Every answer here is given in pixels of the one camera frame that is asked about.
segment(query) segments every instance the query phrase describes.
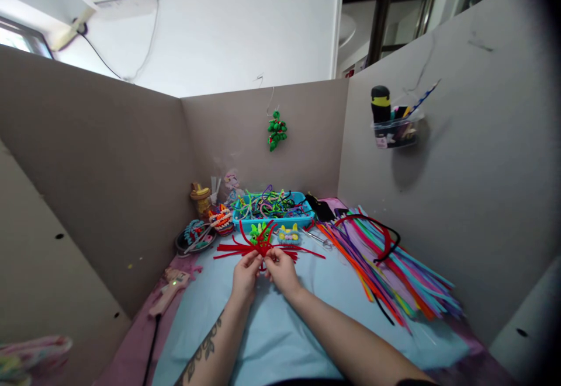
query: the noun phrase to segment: green pipe cleaner craft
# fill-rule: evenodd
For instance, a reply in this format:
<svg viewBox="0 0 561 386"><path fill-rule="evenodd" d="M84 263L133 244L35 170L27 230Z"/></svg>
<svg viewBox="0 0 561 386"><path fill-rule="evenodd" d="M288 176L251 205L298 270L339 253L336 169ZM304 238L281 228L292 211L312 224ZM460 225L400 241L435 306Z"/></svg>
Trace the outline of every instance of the green pipe cleaner craft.
<svg viewBox="0 0 561 386"><path fill-rule="evenodd" d="M279 120L281 114L278 110L273 112L273 120L269 121L269 132L273 132L271 136L269 136L269 151L272 152L275 150L276 146L282 140L286 139L286 123L283 120Z"/></svg>

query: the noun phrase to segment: wall-mounted pen holder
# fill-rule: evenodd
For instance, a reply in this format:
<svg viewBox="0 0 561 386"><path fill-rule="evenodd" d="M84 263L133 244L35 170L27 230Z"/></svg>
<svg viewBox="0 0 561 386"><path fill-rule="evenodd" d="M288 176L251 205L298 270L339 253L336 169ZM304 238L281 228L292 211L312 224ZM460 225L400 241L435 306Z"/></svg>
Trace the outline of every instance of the wall-mounted pen holder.
<svg viewBox="0 0 561 386"><path fill-rule="evenodd" d="M417 142L417 124L425 117L416 111L405 119L388 120L372 123L376 137L376 146L380 149L408 147Z"/></svg>

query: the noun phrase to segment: gray cardboard wall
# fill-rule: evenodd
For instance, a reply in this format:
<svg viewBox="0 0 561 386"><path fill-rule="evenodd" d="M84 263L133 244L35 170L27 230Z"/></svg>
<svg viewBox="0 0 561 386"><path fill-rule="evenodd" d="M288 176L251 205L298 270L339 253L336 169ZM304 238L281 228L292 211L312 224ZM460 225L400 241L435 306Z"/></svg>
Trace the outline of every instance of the gray cardboard wall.
<svg viewBox="0 0 561 386"><path fill-rule="evenodd" d="M0 63L0 136L132 317L194 216L181 102L5 46Z"/></svg>
<svg viewBox="0 0 561 386"><path fill-rule="evenodd" d="M183 98L201 183L236 168L241 187L252 192L271 183L336 196L347 85L339 79L276 87L269 114L280 105L288 137L273 152L266 115L272 88Z"/></svg>
<svg viewBox="0 0 561 386"><path fill-rule="evenodd" d="M539 0L484 0L438 27L419 91L442 81L425 102L416 147L376 148L369 96L375 85L394 98L414 87L431 34L349 82L340 199L394 227L414 256L453 281L487 345L559 238L559 75L549 25Z"/></svg>

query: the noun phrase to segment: hand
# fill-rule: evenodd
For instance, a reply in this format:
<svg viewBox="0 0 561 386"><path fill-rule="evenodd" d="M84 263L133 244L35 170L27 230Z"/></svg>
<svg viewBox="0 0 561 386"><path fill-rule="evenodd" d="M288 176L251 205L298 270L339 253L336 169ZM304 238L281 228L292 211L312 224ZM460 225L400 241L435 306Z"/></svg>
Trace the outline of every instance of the hand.
<svg viewBox="0 0 561 386"><path fill-rule="evenodd" d="M292 258L277 248L270 249L265 256L265 277L276 285L288 300L302 289Z"/></svg>
<svg viewBox="0 0 561 386"><path fill-rule="evenodd" d="M259 276L259 266L263 257L252 251L245 255L234 268L232 299L251 304L255 298L255 279Z"/></svg>

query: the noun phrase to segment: light blue cloth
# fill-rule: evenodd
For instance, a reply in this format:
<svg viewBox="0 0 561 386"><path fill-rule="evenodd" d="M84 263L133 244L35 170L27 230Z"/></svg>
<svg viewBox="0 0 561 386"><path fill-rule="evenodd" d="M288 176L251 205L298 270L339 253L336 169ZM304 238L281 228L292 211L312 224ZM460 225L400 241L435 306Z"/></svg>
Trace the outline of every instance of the light blue cloth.
<svg viewBox="0 0 561 386"><path fill-rule="evenodd" d="M236 240L244 243L239 234ZM203 272L183 295L153 386L174 384L228 301L234 266L240 257L214 260L213 256L223 254L216 252L220 241L232 244L231 238L218 238L197 261ZM296 272L302 285L374 331L417 367L449 367L468 355L466 343L444 322L410 321L412 336L397 323L391 326L378 305L368 301L354 269L336 249L325 251L309 237L303 238L302 247L326 257L298 253ZM302 377L342 375L280 292L261 276L230 384L263 386Z"/></svg>

